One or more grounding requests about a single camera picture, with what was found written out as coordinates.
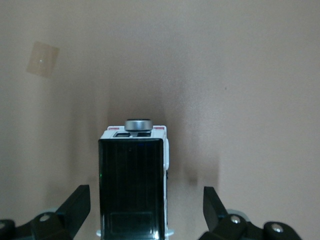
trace beige wall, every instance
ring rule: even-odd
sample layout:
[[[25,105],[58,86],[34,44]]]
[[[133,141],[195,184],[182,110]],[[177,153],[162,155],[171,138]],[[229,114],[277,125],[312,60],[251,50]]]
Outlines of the beige wall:
[[[207,227],[203,186],[227,208],[319,238],[320,1],[0,1],[0,219],[18,225],[90,184],[98,139],[149,117],[168,127],[173,240]],[[49,78],[34,42],[59,48]]]

